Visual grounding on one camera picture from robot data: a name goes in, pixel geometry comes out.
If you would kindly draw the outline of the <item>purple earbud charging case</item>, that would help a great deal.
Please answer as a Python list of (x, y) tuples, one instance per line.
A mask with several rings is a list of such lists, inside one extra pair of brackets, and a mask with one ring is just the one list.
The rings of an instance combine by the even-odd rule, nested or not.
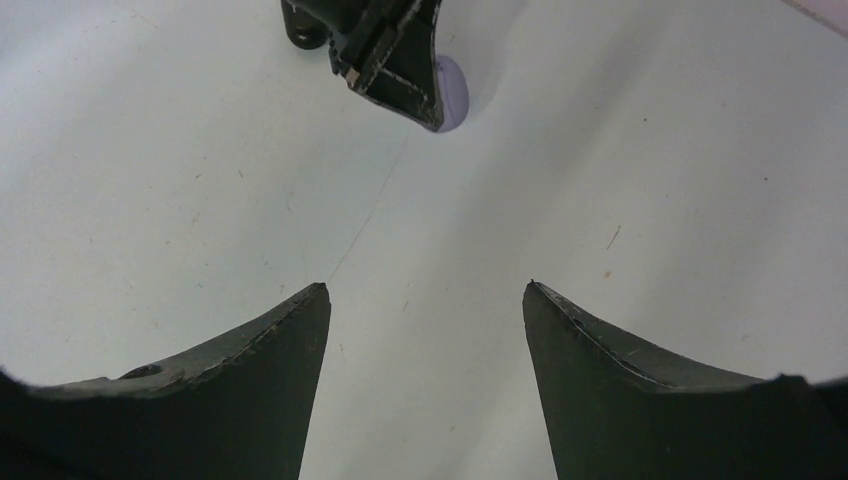
[(460, 65), (449, 56), (436, 57), (436, 73), (443, 110), (443, 122), (437, 132), (447, 133), (466, 120), (470, 108), (469, 89)]

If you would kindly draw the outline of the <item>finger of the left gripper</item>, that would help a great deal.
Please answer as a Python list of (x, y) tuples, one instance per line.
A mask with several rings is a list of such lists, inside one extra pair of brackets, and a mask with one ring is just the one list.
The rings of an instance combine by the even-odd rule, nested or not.
[(366, 100), (435, 132), (439, 1), (336, 1), (327, 18), (331, 70)]

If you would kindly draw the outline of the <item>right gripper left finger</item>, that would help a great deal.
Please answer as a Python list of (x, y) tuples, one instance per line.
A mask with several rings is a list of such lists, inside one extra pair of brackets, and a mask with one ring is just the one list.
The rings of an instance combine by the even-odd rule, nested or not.
[(171, 357), (55, 386), (1, 378), (5, 479), (296, 479), (331, 317), (314, 283)]

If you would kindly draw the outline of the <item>black earbud charging case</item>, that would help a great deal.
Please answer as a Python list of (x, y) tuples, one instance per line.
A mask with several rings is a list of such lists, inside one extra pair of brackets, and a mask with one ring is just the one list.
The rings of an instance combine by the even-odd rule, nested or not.
[(327, 43), (329, 30), (321, 21), (287, 0), (281, 1), (281, 11), (286, 36), (295, 47), (315, 50)]

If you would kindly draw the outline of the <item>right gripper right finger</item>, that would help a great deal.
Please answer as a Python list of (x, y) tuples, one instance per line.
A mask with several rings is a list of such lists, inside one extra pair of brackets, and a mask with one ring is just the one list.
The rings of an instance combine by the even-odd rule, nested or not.
[(845, 379), (759, 379), (703, 364), (540, 282), (522, 307), (559, 478), (846, 477)]

